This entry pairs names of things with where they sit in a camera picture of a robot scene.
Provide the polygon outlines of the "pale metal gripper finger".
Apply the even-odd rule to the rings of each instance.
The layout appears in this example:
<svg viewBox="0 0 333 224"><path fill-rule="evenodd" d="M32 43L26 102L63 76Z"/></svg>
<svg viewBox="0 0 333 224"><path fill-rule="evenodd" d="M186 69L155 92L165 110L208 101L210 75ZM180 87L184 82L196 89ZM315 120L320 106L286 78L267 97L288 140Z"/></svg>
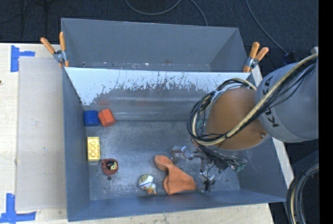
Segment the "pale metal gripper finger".
<svg viewBox="0 0 333 224"><path fill-rule="evenodd" d="M204 185L215 184L215 174L213 173L214 166L208 167L200 172L199 177Z"/></svg>
<svg viewBox="0 0 333 224"><path fill-rule="evenodd" d="M190 162L192 160L193 160L193 156L188 151L186 146L174 146L171 149L171 161L174 164Z"/></svg>

